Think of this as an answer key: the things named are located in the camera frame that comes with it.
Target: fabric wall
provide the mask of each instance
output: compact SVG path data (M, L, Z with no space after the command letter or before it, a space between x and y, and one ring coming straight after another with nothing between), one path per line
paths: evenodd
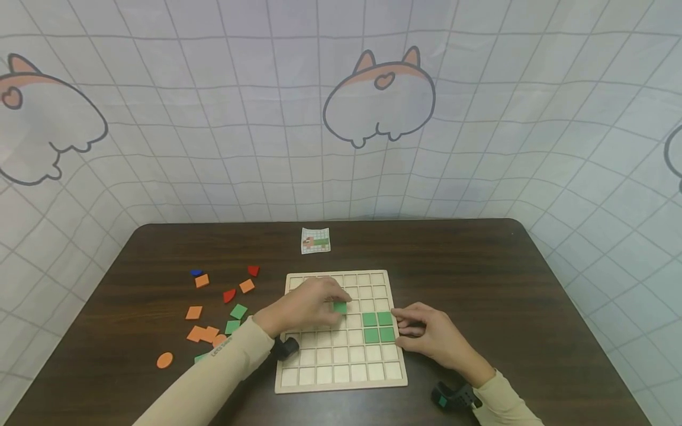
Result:
M143 224L512 217L682 424L682 3L0 0L0 424Z

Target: hand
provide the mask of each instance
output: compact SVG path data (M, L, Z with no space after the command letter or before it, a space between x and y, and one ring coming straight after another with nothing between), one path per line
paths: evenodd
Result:
M416 302L404 309L392 309L391 313L398 319L401 334L396 345L456 370L475 388L495 376L495 370L471 347L445 312Z
M310 278L272 305L254 315L254 321L273 339L291 329L334 325L341 314L327 309L329 299L350 302L352 298L334 278Z

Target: beige sleeve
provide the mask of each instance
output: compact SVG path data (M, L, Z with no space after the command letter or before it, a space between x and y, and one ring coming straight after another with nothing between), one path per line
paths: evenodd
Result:
M481 408L473 410L481 426L542 426L542 421L526 407L499 371L473 392L483 403Z
M205 426L235 387L267 358L274 340L249 317L226 341L194 364L134 426Z

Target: table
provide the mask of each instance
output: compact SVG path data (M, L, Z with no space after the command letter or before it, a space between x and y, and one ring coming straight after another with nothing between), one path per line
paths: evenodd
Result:
M331 252L301 255L301 227L330 228ZM396 306L447 312L547 425L648 425L524 228L512 219L154 224L123 248L7 425L130 425L207 351L185 340L188 306L224 326L222 292L261 266L250 313L284 292L290 272L387 269ZM197 290L190 269L209 272ZM159 354L173 364L159 370ZM418 354L409 386L275 395L275 361L235 391L215 425L474 425L429 400L462 379Z

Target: cartoon dog butt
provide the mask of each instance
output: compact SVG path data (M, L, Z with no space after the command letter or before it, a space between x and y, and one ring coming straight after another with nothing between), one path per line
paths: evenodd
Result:
M682 133L680 133L680 130L682 130L682 125L673 130L668 136L663 156L670 171L682 179ZM679 189L682 192L682 180L680 180Z
M108 133L106 120L78 89L11 53L0 76L0 174L22 185L60 179L59 155L87 152Z
M362 148L380 134L392 142L421 128L433 115L436 90L420 67L419 49L410 47L401 61L376 64L365 50L353 73L331 92L323 109L327 129Z

